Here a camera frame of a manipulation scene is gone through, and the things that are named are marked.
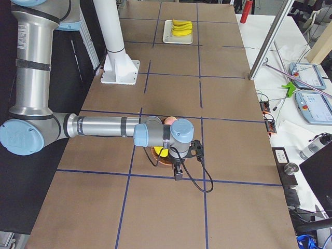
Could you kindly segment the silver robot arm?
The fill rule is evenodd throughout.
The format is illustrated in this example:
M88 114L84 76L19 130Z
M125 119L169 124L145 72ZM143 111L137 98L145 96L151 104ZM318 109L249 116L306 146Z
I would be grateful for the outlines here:
M1 144L11 153L27 156L68 137L132 137L140 147L167 150L175 180L180 180L191 156L194 127L187 119L163 124L157 117L87 117L74 110L84 94L60 97L65 112L53 112L49 104L51 54L54 31L78 32L79 1L12 1L11 13L18 22L16 102L1 125Z

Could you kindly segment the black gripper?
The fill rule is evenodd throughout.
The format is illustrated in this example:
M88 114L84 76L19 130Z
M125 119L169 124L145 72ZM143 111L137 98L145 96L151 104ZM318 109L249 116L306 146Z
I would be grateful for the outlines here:
M180 181L183 178L182 164L186 159L183 158L175 158L172 155L169 155L169 160L173 166L173 175L175 181Z

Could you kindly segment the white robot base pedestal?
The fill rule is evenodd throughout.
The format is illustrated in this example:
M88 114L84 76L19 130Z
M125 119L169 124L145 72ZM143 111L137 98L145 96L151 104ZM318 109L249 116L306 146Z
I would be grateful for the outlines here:
M101 82L134 85L140 62L131 60L126 53L116 1L97 0L93 3L107 52Z

